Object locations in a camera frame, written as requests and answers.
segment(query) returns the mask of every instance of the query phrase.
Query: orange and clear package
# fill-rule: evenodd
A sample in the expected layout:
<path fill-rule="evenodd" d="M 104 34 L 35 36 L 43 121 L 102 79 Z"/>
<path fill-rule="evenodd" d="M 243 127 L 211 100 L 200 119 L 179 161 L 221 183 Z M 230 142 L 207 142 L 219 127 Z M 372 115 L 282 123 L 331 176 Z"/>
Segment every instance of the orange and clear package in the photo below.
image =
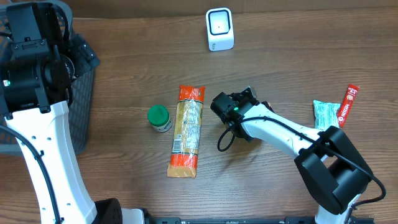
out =
<path fill-rule="evenodd" d="M 201 116 L 205 87 L 180 85 L 173 149 L 167 177 L 197 176 Z"/>

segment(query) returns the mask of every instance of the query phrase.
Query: red wrapper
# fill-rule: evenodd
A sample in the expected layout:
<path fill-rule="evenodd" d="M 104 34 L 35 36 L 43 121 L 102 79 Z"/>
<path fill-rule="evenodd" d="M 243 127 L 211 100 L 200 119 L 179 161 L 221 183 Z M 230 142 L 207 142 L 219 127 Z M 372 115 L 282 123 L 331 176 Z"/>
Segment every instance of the red wrapper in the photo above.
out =
<path fill-rule="evenodd" d="M 355 96 L 358 94 L 359 87 L 353 84 L 349 84 L 346 97 L 344 97 L 343 103 L 341 104 L 339 112 L 337 112 L 337 120 L 339 126 L 342 128 L 346 123 L 347 116 L 351 107 L 353 106 Z"/>

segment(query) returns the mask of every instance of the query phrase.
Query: small jar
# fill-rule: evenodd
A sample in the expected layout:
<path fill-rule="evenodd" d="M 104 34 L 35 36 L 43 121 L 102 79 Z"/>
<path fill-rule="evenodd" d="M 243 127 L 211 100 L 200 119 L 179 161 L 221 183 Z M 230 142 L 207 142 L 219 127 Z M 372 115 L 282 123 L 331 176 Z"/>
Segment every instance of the small jar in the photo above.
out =
<path fill-rule="evenodd" d="M 169 111 L 163 105 L 155 105 L 149 109 L 148 121 L 158 132 L 166 132 L 172 127 Z"/>

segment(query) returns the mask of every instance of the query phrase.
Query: green bottle cap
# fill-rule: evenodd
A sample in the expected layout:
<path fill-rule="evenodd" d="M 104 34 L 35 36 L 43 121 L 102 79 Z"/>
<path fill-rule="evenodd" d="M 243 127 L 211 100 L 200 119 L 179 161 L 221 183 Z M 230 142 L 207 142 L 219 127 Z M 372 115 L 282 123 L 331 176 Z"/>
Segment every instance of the green bottle cap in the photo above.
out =
<path fill-rule="evenodd" d="M 155 105 L 148 111 L 148 121 L 155 127 L 161 127 L 169 121 L 170 115 L 163 105 Z"/>

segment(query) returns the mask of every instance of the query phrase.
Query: gray plastic crate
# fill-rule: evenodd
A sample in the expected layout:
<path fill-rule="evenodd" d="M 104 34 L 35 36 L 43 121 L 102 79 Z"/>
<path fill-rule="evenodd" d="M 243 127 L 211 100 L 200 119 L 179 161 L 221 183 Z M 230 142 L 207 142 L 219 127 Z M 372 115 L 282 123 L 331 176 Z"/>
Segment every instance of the gray plastic crate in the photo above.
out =
<path fill-rule="evenodd" d="M 59 16 L 58 20 L 61 26 L 65 27 L 62 17 Z M 0 9 L 0 31 L 7 32 L 4 26 L 6 23 L 6 12 L 4 9 Z M 9 39 L 0 36 L 0 62 L 9 60 L 11 57 L 12 53 L 9 47 L 7 47 L 8 44 Z M 92 70 L 72 83 L 73 103 L 69 107 L 69 130 L 76 154 L 83 152 L 87 143 L 94 77 L 95 71 Z M 3 116 L 0 117 L 0 123 L 6 125 Z M 0 153 L 22 156 L 22 151 L 16 143 L 15 138 L 2 131 L 0 131 Z"/>

